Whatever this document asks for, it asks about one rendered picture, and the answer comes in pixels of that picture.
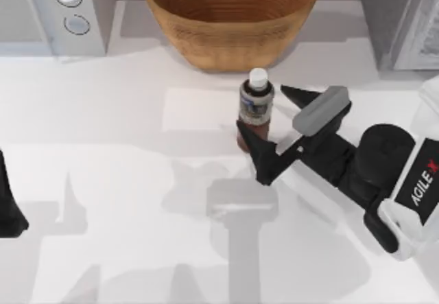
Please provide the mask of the brown bottle with white cap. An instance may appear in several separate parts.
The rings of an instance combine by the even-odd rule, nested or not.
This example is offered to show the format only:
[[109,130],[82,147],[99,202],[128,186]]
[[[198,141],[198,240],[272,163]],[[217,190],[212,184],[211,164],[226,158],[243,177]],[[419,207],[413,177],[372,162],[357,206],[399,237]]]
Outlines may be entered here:
[[253,68],[239,87],[238,120],[268,139],[275,89],[264,68]]

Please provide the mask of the woven wooden basket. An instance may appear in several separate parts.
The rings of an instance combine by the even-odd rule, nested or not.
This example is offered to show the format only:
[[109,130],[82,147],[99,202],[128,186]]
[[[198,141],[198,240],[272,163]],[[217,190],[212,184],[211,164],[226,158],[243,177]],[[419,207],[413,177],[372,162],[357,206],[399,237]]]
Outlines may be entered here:
[[269,67],[292,44],[316,0],[146,0],[164,36],[203,71]]

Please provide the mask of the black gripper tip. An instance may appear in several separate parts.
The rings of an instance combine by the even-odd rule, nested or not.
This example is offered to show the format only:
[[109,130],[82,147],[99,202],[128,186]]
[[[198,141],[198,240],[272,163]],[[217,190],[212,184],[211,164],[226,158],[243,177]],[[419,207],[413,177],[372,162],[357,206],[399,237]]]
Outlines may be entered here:
[[0,150],[0,239],[18,238],[29,222],[14,199],[3,152]]

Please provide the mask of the pale microwave oven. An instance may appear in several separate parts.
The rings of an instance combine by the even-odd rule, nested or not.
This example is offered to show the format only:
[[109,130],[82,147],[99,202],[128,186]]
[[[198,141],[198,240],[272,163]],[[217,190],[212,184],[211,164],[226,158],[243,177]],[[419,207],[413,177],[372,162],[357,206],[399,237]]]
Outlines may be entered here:
[[[66,8],[56,0],[0,0],[0,57],[97,57],[106,55],[117,0],[83,0]],[[91,24],[76,36],[64,17],[79,14]]]

